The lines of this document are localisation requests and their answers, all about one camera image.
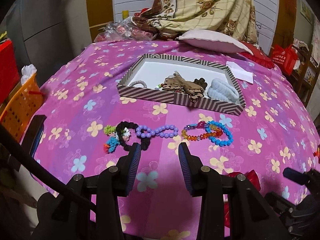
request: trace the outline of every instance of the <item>black scrunchie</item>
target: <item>black scrunchie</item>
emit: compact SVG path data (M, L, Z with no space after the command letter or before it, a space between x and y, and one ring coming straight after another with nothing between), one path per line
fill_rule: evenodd
M116 132L117 134L121 134L121 131L123 131L124 128L133 129L135 132L137 127L138 125L133 122L120 122L116 127ZM119 142L123 146L123 149L125 151L130 151L131 146L126 144L122 136L119 136ZM141 138L140 145L141 145L141 150L144 150L144 151L147 150L150 145L150 138L147 138L147 137Z

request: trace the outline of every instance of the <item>metal bolt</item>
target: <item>metal bolt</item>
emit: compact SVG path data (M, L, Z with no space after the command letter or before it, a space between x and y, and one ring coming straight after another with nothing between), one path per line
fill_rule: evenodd
M74 179L75 181L81 180L81 178L82 178L82 175L81 175L81 174L76 174L76 175L73 176L73 179Z
M208 166L202 166L202 167L201 167L201 171L203 171L203 172L209 172L209 171L210 171L210 167L208 167Z
M237 175L237 179L239 179L240 181L244 181L245 180L245 176L243 174L238 174Z
M110 168L109 168L109 171L110 172L117 172L118 171L118 167L117 166L111 166Z

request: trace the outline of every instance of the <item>orange basket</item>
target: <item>orange basket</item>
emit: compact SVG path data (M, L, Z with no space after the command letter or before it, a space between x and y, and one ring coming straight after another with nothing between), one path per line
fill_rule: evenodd
M19 142L43 101L43 93L37 85L35 73L11 98L0 116L0 123Z

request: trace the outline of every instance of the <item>red box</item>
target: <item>red box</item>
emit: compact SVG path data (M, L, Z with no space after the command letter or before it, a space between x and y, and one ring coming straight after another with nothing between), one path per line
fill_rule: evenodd
M19 82L20 76L10 40L0 44L0 104Z

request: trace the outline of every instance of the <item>pink floral bedsheet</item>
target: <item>pink floral bedsheet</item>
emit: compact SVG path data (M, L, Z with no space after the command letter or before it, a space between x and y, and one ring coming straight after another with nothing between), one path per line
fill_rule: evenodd
M233 61L252 71L254 84L238 80L246 109L234 116L119 97L117 81L144 53L166 53L224 65ZM278 68L268 70L239 55L231 58L176 41L94 43L63 66L42 90L49 96L37 114L45 114L47 120L34 158L64 183L76 173L99 174L127 154L122 147L112 154L103 152L108 140L103 127L107 124L123 120L152 128L174 124L181 131L188 123L215 120L232 132L234 142L229 147L218 147L209 140L187 141L181 136L152 138L149 149L141 153L132 192L127 198L119 198L122 229L128 234L196 239L201 198L192 198L186 190L178 159L182 141L204 165L220 174L255 169L263 195L273 190L296 204L306 196L307 189L283 178L283 169L319 168L318 158L312 155L319 136L290 84ZM133 135L129 143L138 141Z

